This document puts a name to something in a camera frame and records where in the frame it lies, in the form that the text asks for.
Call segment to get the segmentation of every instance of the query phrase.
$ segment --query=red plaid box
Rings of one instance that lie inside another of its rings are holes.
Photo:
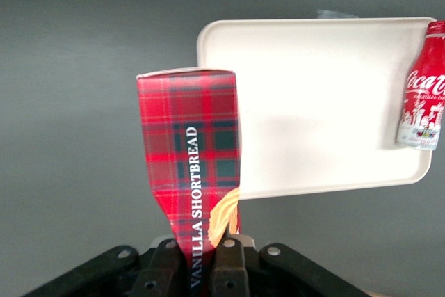
[[[228,222],[238,231],[235,74],[181,69],[136,77],[149,184],[190,269],[192,296]]]

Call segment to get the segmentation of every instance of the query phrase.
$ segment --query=red bottle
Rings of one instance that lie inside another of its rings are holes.
[[[431,22],[408,76],[396,142],[434,150],[445,105],[445,21]]]

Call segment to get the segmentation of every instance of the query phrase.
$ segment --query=bottle cap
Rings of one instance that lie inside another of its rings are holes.
[[[434,21],[429,23],[426,35],[445,34],[445,21]]]

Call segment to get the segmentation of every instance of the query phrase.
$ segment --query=bottle label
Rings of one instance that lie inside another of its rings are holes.
[[[445,74],[408,76],[405,101],[397,135],[398,143],[434,150],[445,105]]]

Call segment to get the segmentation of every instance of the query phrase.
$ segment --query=coca-cola logo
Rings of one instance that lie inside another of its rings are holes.
[[[408,76],[407,92],[430,93],[445,95],[445,74],[440,76],[417,76],[418,70]]]

